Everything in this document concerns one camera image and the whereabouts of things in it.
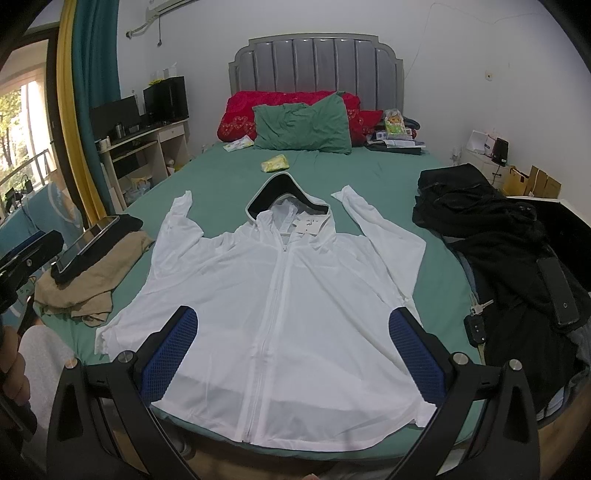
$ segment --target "hand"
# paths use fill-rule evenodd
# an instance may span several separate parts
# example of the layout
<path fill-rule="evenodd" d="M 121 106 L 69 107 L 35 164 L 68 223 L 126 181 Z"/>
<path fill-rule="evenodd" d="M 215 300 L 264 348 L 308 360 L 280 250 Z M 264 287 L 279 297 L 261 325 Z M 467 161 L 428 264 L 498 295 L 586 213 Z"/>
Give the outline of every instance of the hand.
<path fill-rule="evenodd" d="M 25 377 L 25 359 L 18 353 L 19 338 L 17 331 L 4 327 L 4 341 L 0 345 L 0 370 L 6 375 L 2 384 L 4 394 L 22 406 L 31 397 L 29 380 Z M 0 414 L 0 426 L 10 428 L 12 421 Z"/>

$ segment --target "white packet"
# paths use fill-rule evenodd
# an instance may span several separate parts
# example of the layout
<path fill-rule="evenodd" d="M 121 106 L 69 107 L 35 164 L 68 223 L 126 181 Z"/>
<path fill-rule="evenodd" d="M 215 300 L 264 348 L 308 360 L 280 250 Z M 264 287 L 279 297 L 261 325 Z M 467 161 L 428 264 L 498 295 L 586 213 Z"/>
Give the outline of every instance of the white packet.
<path fill-rule="evenodd" d="M 251 137 L 244 135 L 240 140 L 224 145 L 223 148 L 227 152 L 233 152 L 234 150 L 240 150 L 241 148 L 251 147 L 254 144 L 255 143 L 251 140 Z"/>

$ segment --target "gray tufted headboard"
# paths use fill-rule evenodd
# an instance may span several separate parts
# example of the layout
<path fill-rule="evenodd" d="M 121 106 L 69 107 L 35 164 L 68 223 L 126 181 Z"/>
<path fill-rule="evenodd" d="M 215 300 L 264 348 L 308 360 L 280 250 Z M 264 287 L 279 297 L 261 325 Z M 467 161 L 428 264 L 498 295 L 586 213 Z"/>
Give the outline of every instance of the gray tufted headboard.
<path fill-rule="evenodd" d="M 404 69 L 373 35 L 278 35 L 253 38 L 238 50 L 230 64 L 230 87 L 232 94 L 344 90 L 358 95 L 364 110 L 402 112 Z"/>

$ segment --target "pillow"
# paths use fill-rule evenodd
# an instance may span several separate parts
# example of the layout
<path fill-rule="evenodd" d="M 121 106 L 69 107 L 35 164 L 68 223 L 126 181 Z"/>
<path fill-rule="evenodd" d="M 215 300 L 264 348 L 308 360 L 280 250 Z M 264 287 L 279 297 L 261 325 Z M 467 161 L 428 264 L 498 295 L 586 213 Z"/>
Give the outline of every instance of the pillow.
<path fill-rule="evenodd" d="M 354 110 L 348 111 L 348 114 L 351 145 L 361 147 L 365 143 L 365 137 L 375 132 L 375 127 L 382 119 L 384 111 Z"/>
<path fill-rule="evenodd" d="M 314 105 L 318 100 L 328 97 L 334 92 L 251 92 L 241 91 L 228 99 L 226 112 L 217 129 L 217 137 L 223 142 L 234 142 L 244 135 L 252 140 L 256 138 L 255 114 L 252 107 L 257 105 L 284 105 L 285 103 L 306 103 Z M 359 110 L 361 101 L 356 95 L 345 93 L 343 101 L 348 112 Z"/>
<path fill-rule="evenodd" d="M 255 147 L 351 153 L 349 119 L 342 96 L 343 92 L 336 92 L 311 106 L 285 103 L 253 107 Z"/>

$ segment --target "jacket zipper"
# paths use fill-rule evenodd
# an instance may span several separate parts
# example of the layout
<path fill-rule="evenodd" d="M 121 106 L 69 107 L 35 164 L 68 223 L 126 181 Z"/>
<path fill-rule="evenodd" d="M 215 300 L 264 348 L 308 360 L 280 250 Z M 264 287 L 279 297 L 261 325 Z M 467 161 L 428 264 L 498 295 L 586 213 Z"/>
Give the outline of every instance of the jacket zipper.
<path fill-rule="evenodd" d="M 273 308 L 270 311 L 270 316 L 269 316 L 269 326 L 267 329 L 267 333 L 265 335 L 265 337 L 263 338 L 262 341 L 262 345 L 261 345 L 261 350 L 259 352 L 259 359 L 258 361 L 261 364 L 260 367 L 260 372 L 258 375 L 255 376 L 255 382 L 256 382 L 256 388 L 255 388 L 255 395 L 254 395 L 254 400 L 253 400 L 253 404 L 252 404 L 252 411 L 251 411 L 251 418 L 250 421 L 248 422 L 248 429 L 246 430 L 246 434 L 244 435 L 244 442 L 245 443 L 251 443 L 252 441 L 252 432 L 254 430 L 254 423 L 255 423 L 255 416 L 256 416 L 256 408 L 258 407 L 259 402 L 259 396 L 261 395 L 261 388 L 262 388 L 262 384 L 263 384 L 263 377 L 265 376 L 265 368 L 264 368 L 264 362 L 265 362 L 265 347 L 267 344 L 267 340 L 269 338 L 269 334 L 272 331 L 273 325 L 275 324 L 275 320 L 276 320 L 276 316 L 277 316 L 277 304 L 278 304 L 278 299 L 279 296 L 281 294 L 281 291 L 283 290 L 283 283 L 285 280 L 285 266 L 287 264 L 287 245 L 283 245 L 283 251 L 280 252 L 280 258 L 279 258 L 279 262 L 281 263 L 281 276 L 280 276 L 280 280 L 277 284 L 277 288 L 275 289 L 275 295 L 273 298 Z"/>

